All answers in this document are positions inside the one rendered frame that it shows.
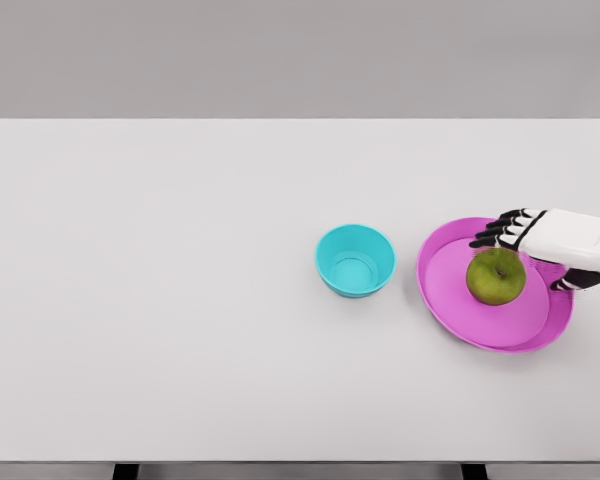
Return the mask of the blue bowl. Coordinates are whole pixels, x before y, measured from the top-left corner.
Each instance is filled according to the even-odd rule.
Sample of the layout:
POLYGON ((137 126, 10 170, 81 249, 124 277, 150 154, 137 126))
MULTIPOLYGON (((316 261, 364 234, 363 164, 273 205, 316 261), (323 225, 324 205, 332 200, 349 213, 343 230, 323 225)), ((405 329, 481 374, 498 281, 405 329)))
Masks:
POLYGON ((319 239, 316 270, 325 285, 345 298, 364 298, 382 289, 394 275, 397 255, 380 231, 362 224, 343 224, 319 239))

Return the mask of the green apple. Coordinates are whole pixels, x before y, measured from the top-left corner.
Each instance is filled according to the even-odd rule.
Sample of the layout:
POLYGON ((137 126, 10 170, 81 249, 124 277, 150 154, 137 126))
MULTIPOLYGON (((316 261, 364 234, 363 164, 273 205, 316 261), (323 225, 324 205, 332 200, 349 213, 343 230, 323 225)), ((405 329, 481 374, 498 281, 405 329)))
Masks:
POLYGON ((471 295, 490 306, 504 305, 518 298, 526 279, 526 270, 519 256, 504 248, 476 253, 465 275, 471 295))

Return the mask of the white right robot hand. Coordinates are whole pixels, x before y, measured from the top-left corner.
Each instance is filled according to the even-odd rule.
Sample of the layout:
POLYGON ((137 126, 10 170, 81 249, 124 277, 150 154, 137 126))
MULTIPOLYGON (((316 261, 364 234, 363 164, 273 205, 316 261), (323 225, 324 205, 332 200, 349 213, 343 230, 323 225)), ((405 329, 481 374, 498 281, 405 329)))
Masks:
POLYGON ((469 246, 505 248, 564 266, 564 275, 550 286, 554 291, 600 285, 600 218, 596 216, 557 208, 510 210, 476 233, 469 246))

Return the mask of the pink plate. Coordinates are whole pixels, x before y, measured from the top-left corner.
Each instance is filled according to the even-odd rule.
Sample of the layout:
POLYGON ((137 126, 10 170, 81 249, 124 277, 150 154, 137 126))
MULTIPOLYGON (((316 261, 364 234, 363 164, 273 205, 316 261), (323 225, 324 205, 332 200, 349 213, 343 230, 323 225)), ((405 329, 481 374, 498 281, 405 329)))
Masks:
POLYGON ((465 281, 475 254, 469 242, 490 221, 460 218, 430 233, 416 261, 421 296, 436 320, 469 344, 506 353, 542 349, 562 335, 571 319, 572 294, 550 289, 566 268, 524 256, 521 261, 527 281, 521 295, 501 306, 479 302, 465 281))

